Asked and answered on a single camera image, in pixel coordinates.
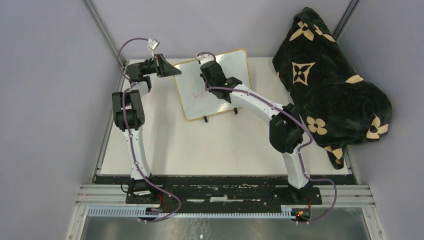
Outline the yellow framed whiteboard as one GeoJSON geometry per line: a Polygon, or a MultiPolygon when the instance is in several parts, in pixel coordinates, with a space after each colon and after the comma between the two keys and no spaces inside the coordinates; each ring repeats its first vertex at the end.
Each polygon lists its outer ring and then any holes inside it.
{"type": "MultiPolygon", "coordinates": [[[[248,88],[251,87],[248,54],[245,49],[219,53],[216,55],[216,61],[222,67],[227,78],[235,77],[248,88]]],[[[188,121],[241,107],[240,104],[218,99],[211,92],[205,91],[205,82],[200,76],[201,65],[197,59],[175,63],[173,66],[181,71],[181,74],[175,75],[174,79],[181,107],[188,121]]]]}

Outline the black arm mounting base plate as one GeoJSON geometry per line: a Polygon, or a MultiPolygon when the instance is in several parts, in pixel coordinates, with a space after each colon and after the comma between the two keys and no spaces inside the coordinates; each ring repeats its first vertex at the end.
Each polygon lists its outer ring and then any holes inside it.
{"type": "Polygon", "coordinates": [[[97,176],[96,185],[115,185],[127,204],[152,204],[153,209],[180,214],[278,213],[282,206],[322,205],[318,187],[297,192],[286,176],[170,176],[150,178],[158,188],[134,183],[128,176],[97,176]]]}

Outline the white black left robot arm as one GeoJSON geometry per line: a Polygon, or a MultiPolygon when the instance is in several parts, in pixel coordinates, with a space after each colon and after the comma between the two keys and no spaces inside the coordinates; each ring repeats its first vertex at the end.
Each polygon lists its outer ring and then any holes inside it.
{"type": "Polygon", "coordinates": [[[162,53],[156,53],[152,58],[128,65],[125,73],[129,78],[129,87],[112,94],[112,114],[114,124],[123,133],[129,152],[131,174],[126,192],[127,201],[149,204],[160,194],[151,182],[152,171],[143,143],[146,117],[142,97],[152,89],[151,75],[165,78],[182,72],[170,64],[162,53]]]}

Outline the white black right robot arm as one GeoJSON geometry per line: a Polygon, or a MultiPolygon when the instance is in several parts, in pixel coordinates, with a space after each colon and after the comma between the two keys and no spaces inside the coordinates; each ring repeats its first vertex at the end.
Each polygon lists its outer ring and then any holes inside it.
{"type": "Polygon", "coordinates": [[[199,69],[208,92],[218,99],[240,105],[268,125],[269,142],[281,153],[287,170],[290,200],[296,204],[307,200],[312,184],[300,158],[305,128],[297,108],[293,104],[279,106],[251,90],[241,80],[226,77],[215,60],[201,62],[199,69]]]}

